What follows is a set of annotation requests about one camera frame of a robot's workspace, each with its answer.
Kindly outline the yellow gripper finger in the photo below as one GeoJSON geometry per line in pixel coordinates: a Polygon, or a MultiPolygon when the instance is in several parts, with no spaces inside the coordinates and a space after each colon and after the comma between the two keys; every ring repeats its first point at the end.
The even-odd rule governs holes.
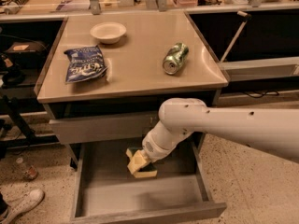
{"type": "Polygon", "coordinates": [[[127,168],[132,175],[150,163],[150,158],[143,149],[128,148],[126,155],[130,159],[127,168]]]}

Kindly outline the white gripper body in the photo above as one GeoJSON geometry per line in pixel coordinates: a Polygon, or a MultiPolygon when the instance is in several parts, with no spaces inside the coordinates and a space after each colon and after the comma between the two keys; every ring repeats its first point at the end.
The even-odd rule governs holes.
{"type": "Polygon", "coordinates": [[[148,132],[142,141],[142,147],[151,162],[165,158],[172,151],[169,137],[155,131],[148,132]]]}

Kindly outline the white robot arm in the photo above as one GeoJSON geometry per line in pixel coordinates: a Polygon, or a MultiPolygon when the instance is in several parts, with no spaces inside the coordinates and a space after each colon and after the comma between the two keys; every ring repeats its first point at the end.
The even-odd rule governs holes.
{"type": "Polygon", "coordinates": [[[130,159],[131,174],[167,157],[195,132],[299,160],[298,109],[217,108],[199,99],[172,98],[161,104],[158,117],[158,123],[142,140],[142,148],[130,159]]]}

